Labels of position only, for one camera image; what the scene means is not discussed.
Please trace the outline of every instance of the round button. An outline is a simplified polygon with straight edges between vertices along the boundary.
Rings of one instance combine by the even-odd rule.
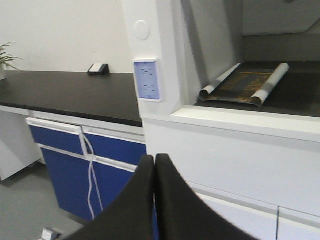
[[[134,35],[139,40],[146,40],[150,35],[149,24],[144,20],[139,20],[134,24]]]

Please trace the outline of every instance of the small black device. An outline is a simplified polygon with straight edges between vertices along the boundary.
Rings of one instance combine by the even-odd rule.
[[[106,63],[95,63],[88,70],[88,75],[91,76],[102,76],[104,74],[109,74],[109,65]]]

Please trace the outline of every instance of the plant pot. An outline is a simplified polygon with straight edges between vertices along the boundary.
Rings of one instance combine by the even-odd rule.
[[[4,65],[0,64],[0,80],[4,80],[7,78],[7,73],[4,69]]]

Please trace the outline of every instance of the gray floor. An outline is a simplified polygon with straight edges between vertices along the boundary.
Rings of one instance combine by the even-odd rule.
[[[37,240],[45,227],[68,235],[85,223],[59,208],[43,164],[0,182],[0,240]]]

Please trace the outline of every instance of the lab bench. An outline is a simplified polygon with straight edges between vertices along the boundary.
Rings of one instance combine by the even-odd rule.
[[[87,202],[90,161],[106,208],[147,153],[133,75],[7,73],[8,79],[0,82],[0,128],[7,133],[1,134],[5,155],[0,162],[1,180],[43,158],[59,206],[91,220]],[[101,212],[98,200],[93,183],[95,215]]]

